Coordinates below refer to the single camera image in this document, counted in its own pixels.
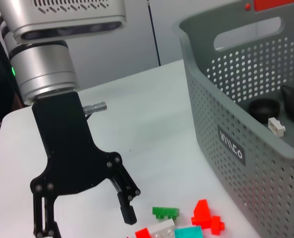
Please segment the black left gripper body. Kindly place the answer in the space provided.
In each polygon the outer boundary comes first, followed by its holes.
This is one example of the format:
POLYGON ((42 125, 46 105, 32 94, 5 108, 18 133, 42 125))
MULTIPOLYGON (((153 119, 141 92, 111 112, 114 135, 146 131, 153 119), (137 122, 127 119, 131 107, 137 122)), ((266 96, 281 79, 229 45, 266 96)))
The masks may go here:
POLYGON ((31 181, 34 198, 77 194, 105 179, 124 191, 122 165, 115 162, 120 155, 95 145, 76 92, 38 99, 32 111, 48 158, 45 170, 31 181))

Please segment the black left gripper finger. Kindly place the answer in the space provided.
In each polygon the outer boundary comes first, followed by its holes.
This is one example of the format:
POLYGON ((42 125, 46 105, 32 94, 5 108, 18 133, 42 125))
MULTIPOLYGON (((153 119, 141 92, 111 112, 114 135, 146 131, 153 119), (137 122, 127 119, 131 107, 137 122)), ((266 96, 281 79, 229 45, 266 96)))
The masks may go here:
POLYGON ((114 185, 120 203, 120 209, 123 215, 124 222, 128 225, 133 225, 137 222, 134 208, 130 202, 139 196, 141 191, 136 186, 135 182, 125 169, 122 163, 114 163, 109 168, 112 184, 114 185))
POLYGON ((57 196, 44 198, 45 228, 43 228, 42 196, 33 195, 34 235, 36 238, 61 238, 57 222, 54 220, 54 203, 57 196))

